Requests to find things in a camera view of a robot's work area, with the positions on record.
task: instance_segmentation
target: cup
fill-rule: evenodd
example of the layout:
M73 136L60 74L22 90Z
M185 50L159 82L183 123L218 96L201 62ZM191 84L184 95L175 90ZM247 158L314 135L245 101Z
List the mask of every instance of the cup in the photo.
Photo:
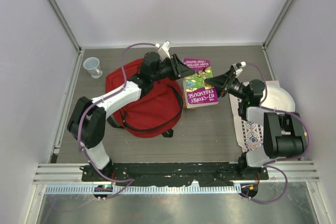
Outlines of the cup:
M83 67L89 72L92 78L99 78L103 74L103 71L100 69L100 61L96 57L87 58Z

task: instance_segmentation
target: red fabric bag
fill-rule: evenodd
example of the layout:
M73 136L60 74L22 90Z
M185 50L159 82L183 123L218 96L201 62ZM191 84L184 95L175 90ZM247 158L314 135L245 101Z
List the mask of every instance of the red fabric bag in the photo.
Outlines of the red fabric bag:
M138 72L142 59L135 60L124 66L127 78ZM124 83L121 68L106 77L106 93ZM121 125L117 126L112 119L108 122L113 127L123 127L138 137L154 137L162 134L172 137L172 127L179 121L182 113L183 100L179 84L169 78L156 81L154 88L143 98L131 102L114 112L114 119Z

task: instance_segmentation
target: cup rim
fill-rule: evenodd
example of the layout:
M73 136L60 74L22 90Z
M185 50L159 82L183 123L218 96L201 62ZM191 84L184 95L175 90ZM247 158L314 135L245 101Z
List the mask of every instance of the cup rim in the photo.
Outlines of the cup rim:
M94 67L94 68L86 68L85 67L85 62L87 62L87 60L90 60L90 59L95 59L98 61L98 64ZM100 64L100 61L97 57L90 57L90 58L87 58L84 62L83 62L83 67L86 69L86 70L93 70L93 69L96 69Z

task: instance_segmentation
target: book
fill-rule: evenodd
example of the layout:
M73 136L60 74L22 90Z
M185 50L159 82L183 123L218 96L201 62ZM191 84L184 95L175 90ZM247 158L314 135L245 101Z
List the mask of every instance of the book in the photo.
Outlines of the book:
M216 89L204 82L206 78L213 76L210 61L207 59L184 58L183 63L196 72L183 79L186 107L189 109L217 104Z

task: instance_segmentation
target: white panel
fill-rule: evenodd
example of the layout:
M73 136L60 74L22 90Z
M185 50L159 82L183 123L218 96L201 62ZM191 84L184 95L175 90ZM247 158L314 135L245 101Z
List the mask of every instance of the white panel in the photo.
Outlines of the white panel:
M269 47L281 86L312 131L313 158L336 221L334 0L296 0Z
M0 219L24 223L76 52L46 0L0 0Z
M264 42L285 0L56 0L81 46Z

